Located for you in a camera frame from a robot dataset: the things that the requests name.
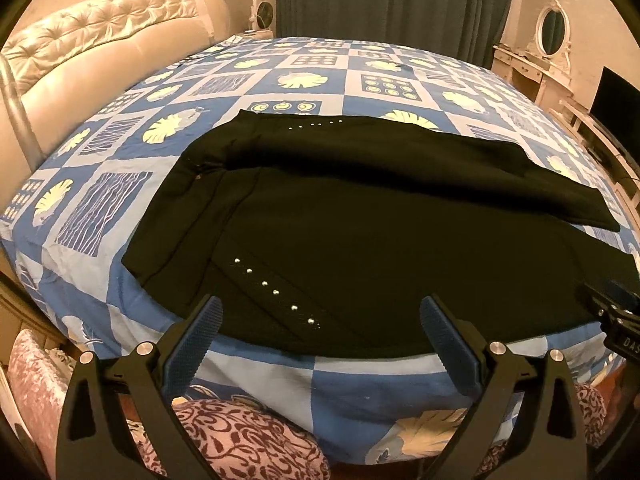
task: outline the white mirror frame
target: white mirror frame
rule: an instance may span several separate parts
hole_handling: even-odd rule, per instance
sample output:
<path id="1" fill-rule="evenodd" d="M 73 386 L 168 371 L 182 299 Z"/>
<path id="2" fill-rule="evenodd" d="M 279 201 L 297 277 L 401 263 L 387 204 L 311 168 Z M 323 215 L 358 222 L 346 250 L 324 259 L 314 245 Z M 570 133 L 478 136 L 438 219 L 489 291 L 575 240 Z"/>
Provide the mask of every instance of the white mirror frame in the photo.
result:
<path id="1" fill-rule="evenodd" d="M 542 25 L 545 22 L 546 14 L 550 10 L 559 11 L 562 14 L 562 18 L 564 19 L 564 39 L 562 40 L 562 44 L 560 48 L 553 53 L 547 54 L 542 48 Z M 535 49 L 538 51 L 540 56 L 543 59 L 547 59 L 551 65 L 560 69 L 562 72 L 568 74 L 571 72 L 571 62 L 569 61 L 569 52 L 571 51 L 571 28 L 569 26 L 569 17 L 566 15 L 566 12 L 560 5 L 558 0 L 551 0 L 545 7 L 540 11 L 538 15 L 538 22 L 536 23 L 536 32 L 533 43 L 535 45 Z"/>

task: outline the oval mirror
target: oval mirror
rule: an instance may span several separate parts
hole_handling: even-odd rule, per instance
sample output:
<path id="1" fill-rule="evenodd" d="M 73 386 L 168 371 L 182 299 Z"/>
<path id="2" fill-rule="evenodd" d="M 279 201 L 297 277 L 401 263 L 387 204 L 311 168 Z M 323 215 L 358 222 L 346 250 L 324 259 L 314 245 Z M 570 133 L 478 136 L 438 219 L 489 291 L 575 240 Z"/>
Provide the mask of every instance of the oval mirror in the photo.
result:
<path id="1" fill-rule="evenodd" d="M 549 9 L 542 22 L 540 45 L 549 56 L 555 54 L 564 41 L 564 16 L 559 10 Z"/>

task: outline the blue patterned bedsheet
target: blue patterned bedsheet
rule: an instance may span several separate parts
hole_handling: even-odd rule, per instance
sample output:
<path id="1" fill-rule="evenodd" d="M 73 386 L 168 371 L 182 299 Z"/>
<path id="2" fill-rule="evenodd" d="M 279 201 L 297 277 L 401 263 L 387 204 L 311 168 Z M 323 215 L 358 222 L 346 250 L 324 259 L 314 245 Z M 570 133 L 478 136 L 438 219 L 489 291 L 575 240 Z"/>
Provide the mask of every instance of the blue patterned bedsheet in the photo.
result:
<path id="1" fill-rule="evenodd" d="M 231 38 L 158 71 L 82 124 L 22 186 L 0 234 L 38 306 L 101 358 L 157 340 L 175 318 L 120 259 L 148 202 L 185 147 L 239 109 L 367 115 L 517 142 L 535 163 L 597 187 L 622 225 L 581 227 L 632 253 L 620 204 L 583 149 L 493 73 L 449 57 L 367 41 Z M 510 345 L 562 349 L 574 377 L 620 364 L 597 323 Z M 339 360 L 283 354 L 219 336 L 187 397 L 248 396 L 312 431 L 330 460 L 377 463 L 438 453 L 468 400 L 435 355 Z M 502 425 L 509 434 L 519 404 Z"/>

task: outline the fan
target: fan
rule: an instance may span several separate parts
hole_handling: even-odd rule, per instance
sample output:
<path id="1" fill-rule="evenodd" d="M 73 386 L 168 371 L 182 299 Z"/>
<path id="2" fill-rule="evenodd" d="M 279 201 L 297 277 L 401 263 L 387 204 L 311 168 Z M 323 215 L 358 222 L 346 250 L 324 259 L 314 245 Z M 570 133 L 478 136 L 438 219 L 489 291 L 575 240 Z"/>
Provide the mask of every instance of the fan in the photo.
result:
<path id="1" fill-rule="evenodd" d="M 261 38 L 272 38 L 269 30 L 273 21 L 273 6 L 269 2 L 254 0 L 251 6 L 251 18 L 249 19 L 249 31 Z"/>

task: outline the blue gripper pad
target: blue gripper pad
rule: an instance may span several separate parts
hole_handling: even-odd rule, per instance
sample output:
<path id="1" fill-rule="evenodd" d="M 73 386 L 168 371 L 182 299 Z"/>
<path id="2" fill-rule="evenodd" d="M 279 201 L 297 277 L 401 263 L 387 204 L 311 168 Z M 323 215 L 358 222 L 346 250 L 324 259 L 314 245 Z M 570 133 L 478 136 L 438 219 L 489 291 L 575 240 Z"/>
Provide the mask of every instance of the blue gripper pad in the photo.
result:
<path id="1" fill-rule="evenodd" d="M 618 282 L 609 280 L 605 283 L 604 293 L 625 310 L 633 312 L 636 315 L 640 314 L 640 298 L 626 290 L 626 288 Z"/>
<path id="2" fill-rule="evenodd" d="M 196 314 L 164 362 L 160 392 L 165 400 L 171 402 L 185 393 L 221 325 L 222 302 L 213 296 Z"/>
<path id="3" fill-rule="evenodd" d="M 460 394 L 477 399 L 482 394 L 482 365 L 453 322 L 431 296 L 420 304 L 420 323 Z"/>

